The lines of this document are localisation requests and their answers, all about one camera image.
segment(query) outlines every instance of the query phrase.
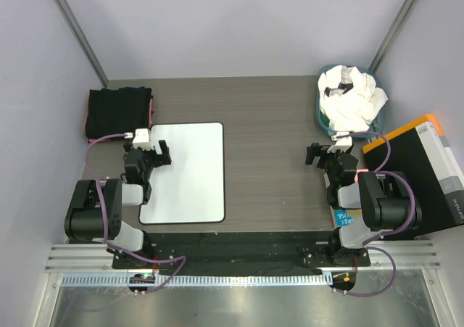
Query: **gray metal pole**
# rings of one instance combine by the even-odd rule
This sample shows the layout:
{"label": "gray metal pole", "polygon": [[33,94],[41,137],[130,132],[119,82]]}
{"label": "gray metal pole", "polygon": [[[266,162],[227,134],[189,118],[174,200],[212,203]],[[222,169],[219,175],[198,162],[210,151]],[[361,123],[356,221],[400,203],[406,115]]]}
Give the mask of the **gray metal pole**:
{"label": "gray metal pole", "polygon": [[397,16],[394,18],[389,30],[387,31],[384,40],[378,48],[377,54],[374,60],[370,64],[369,70],[377,72],[380,64],[384,60],[386,54],[392,47],[394,41],[397,39],[399,32],[406,23],[407,18],[410,16],[414,6],[418,3],[418,0],[405,0],[398,11]]}
{"label": "gray metal pole", "polygon": [[55,0],[55,2],[57,3],[59,10],[65,17],[67,24],[70,26],[71,31],[74,33],[74,36],[78,40],[78,43],[82,47],[84,54],[87,56],[87,59],[91,63],[92,67],[94,68],[96,75],[101,81],[101,84],[103,85],[103,87],[106,88],[108,85],[107,75],[105,75],[103,68],[100,65],[100,62],[96,58],[96,55],[94,51],[92,50],[90,43],[87,41],[86,35],[80,28],[79,23],[73,11],[71,10],[69,4],[67,3],[66,0]]}

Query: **laundry basket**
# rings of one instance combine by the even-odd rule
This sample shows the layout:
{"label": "laundry basket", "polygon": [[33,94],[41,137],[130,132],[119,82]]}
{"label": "laundry basket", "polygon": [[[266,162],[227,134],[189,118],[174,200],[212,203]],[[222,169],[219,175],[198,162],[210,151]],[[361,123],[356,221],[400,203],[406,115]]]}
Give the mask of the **laundry basket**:
{"label": "laundry basket", "polygon": [[[329,71],[331,68],[333,68],[335,66],[338,66],[338,65],[327,65],[327,66],[322,67],[320,69],[320,71],[319,71],[318,79],[319,79],[320,75],[322,75],[323,73]],[[358,67],[357,66],[357,69],[362,73],[367,73],[369,75],[372,75],[374,77],[374,79],[376,80],[376,86],[381,88],[380,80],[378,79],[378,77],[377,77],[377,75],[375,73],[373,73],[370,70],[365,69],[363,67]],[[327,118],[326,115],[324,115],[320,111],[319,97],[320,97],[319,88],[316,85],[316,118],[318,119],[318,122],[319,122],[319,125],[321,126],[321,128],[325,132],[327,132],[328,135],[331,136],[331,135],[333,135],[335,133],[335,131],[328,127],[329,119]],[[369,131],[374,131],[376,133],[382,133],[382,131],[384,130],[384,126],[385,126],[385,106],[383,106],[380,109],[380,111],[377,114],[377,117],[370,124]]]}

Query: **folded black cloth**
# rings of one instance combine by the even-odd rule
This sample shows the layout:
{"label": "folded black cloth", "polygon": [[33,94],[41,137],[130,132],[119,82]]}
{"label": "folded black cloth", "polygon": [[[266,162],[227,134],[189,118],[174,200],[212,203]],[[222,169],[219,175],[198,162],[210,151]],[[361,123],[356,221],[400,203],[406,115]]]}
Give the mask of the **folded black cloth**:
{"label": "folded black cloth", "polygon": [[94,140],[113,133],[150,128],[152,102],[150,88],[90,90],[86,121],[87,138]]}

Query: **wall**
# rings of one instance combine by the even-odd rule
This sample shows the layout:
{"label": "wall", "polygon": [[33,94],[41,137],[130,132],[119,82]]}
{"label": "wall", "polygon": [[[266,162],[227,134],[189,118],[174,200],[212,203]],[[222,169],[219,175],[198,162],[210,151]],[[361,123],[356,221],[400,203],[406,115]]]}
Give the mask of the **wall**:
{"label": "wall", "polygon": [[[463,0],[419,0],[378,76],[390,97],[387,130],[427,112],[436,113],[461,169],[464,168]],[[464,227],[431,235],[453,288],[452,297],[464,326]]]}
{"label": "wall", "polygon": [[109,79],[368,67],[404,0],[68,0]]}
{"label": "wall", "polygon": [[86,94],[101,84],[53,0],[0,0],[0,31],[0,324],[31,326],[83,169]]}

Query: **white cloth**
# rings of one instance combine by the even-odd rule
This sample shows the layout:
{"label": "white cloth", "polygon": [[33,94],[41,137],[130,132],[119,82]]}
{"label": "white cloth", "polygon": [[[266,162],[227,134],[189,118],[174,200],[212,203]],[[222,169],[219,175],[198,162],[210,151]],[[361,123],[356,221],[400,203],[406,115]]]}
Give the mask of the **white cloth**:
{"label": "white cloth", "polygon": [[342,72],[346,70],[350,69],[336,66],[320,76],[318,81],[320,111],[330,120],[329,128],[335,131],[367,131],[388,97],[383,89],[376,87],[376,81],[371,75],[361,73],[356,67],[353,67],[349,73],[348,81],[353,84],[350,91],[345,94],[331,91],[331,95],[326,96],[326,88],[338,88]]}

